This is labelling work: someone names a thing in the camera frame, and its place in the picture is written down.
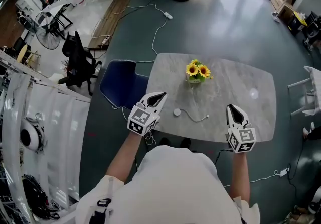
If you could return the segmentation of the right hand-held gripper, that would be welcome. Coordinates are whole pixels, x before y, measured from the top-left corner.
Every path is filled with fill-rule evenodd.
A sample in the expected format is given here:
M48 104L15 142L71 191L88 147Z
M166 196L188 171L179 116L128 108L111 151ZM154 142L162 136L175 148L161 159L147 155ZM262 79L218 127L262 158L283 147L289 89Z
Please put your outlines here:
M252 124L249 124L247 113L240 107L229 104L226 116L229 146L235 153L250 152L256 143L256 133Z

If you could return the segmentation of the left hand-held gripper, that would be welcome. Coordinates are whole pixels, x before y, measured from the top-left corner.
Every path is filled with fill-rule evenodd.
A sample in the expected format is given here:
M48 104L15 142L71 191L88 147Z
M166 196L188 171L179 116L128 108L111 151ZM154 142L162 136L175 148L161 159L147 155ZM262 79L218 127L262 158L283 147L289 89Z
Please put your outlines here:
M149 107L151 112L134 106L129 114L127 128L141 136L151 131L160 119L161 112L168 95L166 92L152 92L146 94L139 103Z

